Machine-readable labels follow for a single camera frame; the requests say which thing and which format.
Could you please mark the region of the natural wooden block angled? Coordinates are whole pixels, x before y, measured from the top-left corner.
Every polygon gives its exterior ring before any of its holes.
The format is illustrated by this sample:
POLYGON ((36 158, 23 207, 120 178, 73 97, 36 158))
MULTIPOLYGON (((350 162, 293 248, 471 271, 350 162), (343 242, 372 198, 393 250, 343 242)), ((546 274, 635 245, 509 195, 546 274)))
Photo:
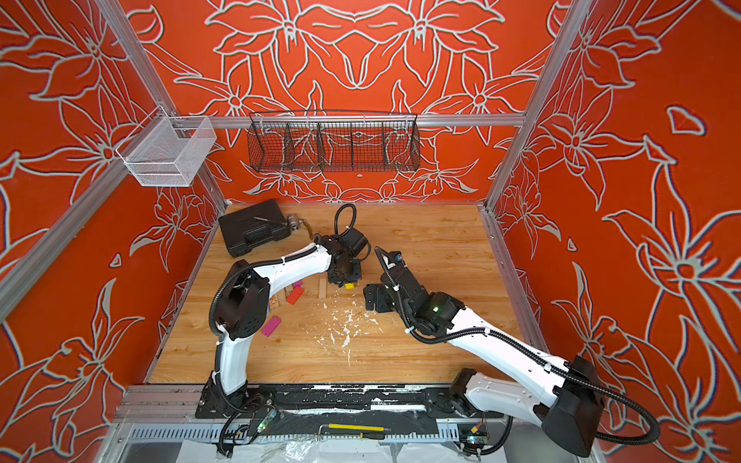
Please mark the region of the natural wooden block angled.
POLYGON ((327 298, 327 279, 324 276, 320 277, 320 285, 318 286, 318 298, 325 300, 327 298))

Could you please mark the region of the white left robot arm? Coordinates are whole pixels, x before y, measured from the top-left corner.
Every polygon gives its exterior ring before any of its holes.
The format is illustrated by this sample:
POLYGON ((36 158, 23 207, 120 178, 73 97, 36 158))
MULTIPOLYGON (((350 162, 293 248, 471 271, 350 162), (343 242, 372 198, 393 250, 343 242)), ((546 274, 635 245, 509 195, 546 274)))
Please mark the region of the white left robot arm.
POLYGON ((210 306, 210 328, 218 337, 213 381, 226 395, 247 384, 252 337, 266 323, 270 299, 279 291, 316 274, 342 287, 362 278, 361 254, 370 242, 357 229, 316 237, 306 247, 275 260, 237 262, 210 306))

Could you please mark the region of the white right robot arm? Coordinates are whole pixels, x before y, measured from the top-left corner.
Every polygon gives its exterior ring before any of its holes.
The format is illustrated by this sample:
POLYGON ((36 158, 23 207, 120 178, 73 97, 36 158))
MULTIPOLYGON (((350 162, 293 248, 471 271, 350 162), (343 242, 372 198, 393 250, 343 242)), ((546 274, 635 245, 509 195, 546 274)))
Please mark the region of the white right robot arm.
POLYGON ((376 301, 395 312, 405 331, 425 345, 449 343, 484 360, 523 389, 495 393, 478 372, 462 373, 453 392, 462 410, 495 411, 537 424, 560 448, 580 457, 592 452, 605 408, 596 367, 581 356, 567 361, 523 343, 484 320, 443 291, 429 292, 415 278, 399 251, 376 248, 382 275, 376 301))

